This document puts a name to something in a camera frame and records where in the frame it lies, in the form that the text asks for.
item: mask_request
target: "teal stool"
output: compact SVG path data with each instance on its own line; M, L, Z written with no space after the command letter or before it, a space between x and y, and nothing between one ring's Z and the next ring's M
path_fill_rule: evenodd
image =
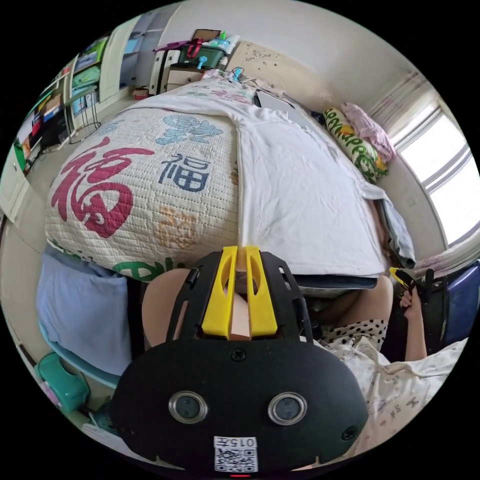
M64 412L73 412L87 402L89 385L83 377L67 372L54 351L45 355L34 370L37 377L47 383Z

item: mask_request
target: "window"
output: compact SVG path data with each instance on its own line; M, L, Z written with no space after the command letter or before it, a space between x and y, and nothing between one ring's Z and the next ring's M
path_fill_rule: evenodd
M429 195L451 247L480 228L475 160L462 133L440 108L422 112L394 140L408 131L397 143L397 152Z

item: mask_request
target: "person's hand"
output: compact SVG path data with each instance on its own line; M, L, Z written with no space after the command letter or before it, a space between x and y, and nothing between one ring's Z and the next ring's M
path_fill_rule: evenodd
M405 290L400 300L400 306L406 309L403 314L407 320L420 320L422 318L422 302L416 288L412 290L411 294L408 290Z

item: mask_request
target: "camera lens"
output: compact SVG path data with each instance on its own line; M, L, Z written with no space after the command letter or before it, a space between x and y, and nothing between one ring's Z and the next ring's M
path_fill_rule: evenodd
M179 391L168 402L171 416L183 424L201 422L208 412L205 400L192 391Z
M306 412L306 400L293 392L280 393L268 405L268 416L274 423L282 426L298 423Z

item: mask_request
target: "qr code sticker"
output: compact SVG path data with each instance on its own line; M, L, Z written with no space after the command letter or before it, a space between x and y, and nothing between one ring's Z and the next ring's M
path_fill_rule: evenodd
M217 472L258 472L257 449L216 448Z

